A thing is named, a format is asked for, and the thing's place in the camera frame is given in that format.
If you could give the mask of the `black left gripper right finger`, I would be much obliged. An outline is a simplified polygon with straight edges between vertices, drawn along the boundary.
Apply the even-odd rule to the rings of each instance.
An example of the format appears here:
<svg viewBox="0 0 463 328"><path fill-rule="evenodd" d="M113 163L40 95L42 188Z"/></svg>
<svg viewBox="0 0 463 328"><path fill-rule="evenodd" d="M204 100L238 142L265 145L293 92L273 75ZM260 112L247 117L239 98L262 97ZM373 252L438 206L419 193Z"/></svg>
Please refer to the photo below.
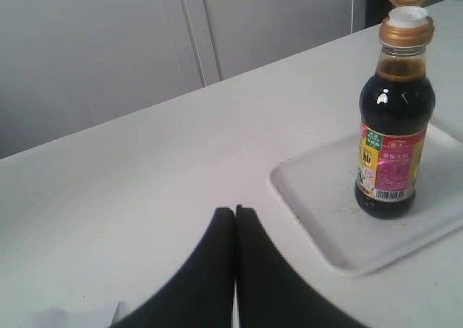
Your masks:
<svg viewBox="0 0 463 328"><path fill-rule="evenodd" d="M236 209L241 327L363 327L313 289L273 244L254 209Z"/></svg>

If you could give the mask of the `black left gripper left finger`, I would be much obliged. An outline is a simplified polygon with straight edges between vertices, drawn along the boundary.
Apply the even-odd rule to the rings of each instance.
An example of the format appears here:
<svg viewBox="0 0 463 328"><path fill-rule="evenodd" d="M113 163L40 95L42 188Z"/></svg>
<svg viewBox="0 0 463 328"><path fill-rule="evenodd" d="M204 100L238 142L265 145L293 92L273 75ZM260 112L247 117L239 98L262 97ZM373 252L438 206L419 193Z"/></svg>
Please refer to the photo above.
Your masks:
<svg viewBox="0 0 463 328"><path fill-rule="evenodd" d="M235 216L217 208L200 242L176 274L114 327L231 327Z"/></svg>

